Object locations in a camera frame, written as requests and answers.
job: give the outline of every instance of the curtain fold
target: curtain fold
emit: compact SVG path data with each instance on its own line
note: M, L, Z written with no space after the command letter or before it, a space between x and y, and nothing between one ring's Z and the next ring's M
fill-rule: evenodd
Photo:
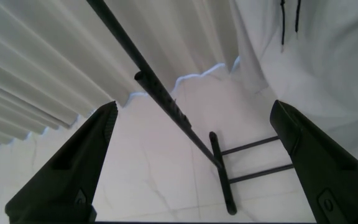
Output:
M106 4L168 90L177 78L238 56L227 1ZM142 91L139 69L86 1L0 0L0 143Z

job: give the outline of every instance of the black drawstring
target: black drawstring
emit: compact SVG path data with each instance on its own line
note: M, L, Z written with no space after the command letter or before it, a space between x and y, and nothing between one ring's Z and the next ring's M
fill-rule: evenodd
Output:
M296 7L296 19L295 19L295 32L298 34L299 26L299 12L301 11L301 0L298 0L298 6Z
M284 10L284 4L285 1L281 0L281 12L283 13L283 32L282 32L282 36L281 36L281 46L282 46L282 51L284 49L284 37L285 37L285 10Z

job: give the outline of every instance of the white tile floor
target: white tile floor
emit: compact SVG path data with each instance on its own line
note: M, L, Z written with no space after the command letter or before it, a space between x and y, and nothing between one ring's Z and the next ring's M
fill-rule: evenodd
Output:
M269 111L219 68L183 81L173 93L193 130L222 150L273 136ZM5 203L78 129L48 130L0 146L0 223ZM230 177L290 163L280 142L225 157ZM238 213L227 213L216 169L150 97L138 96L119 116L93 205L97 220L158 222L315 222L294 170L232 185Z

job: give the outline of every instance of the horizontal metal bar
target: horizontal metal bar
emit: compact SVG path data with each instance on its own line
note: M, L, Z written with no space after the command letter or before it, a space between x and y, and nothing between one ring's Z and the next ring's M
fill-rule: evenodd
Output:
M271 142L271 141L276 141L276 140L278 140L278 136L263 139L263 140L260 140L260 141L257 141L257 142L246 144L245 146L239 146L239 147L235 147L234 149L229 149L229 150L223 151L222 155L224 156L224 155L227 155L227 154L230 154L230 153L233 153L233 152L238 152L238 151L241 151L241 150L244 150L244 149L248 149L250 147L259 146L261 144L265 144L265 143L268 143L268 142Z
M252 178L256 178L256 177L262 177L263 175L268 175L268 174L274 174L275 172L280 172L283 170L287 170L287 169L292 169L293 168L293 164L289 164L289 165L285 165L285 166L280 166L280 167L275 167L272 169L268 169L265 171L260 171L258 173L254 173L254 174L248 174L248 175L244 175L242 177L236 177L233 179L229 179L229 183L230 184L234 184L243 180L249 180Z

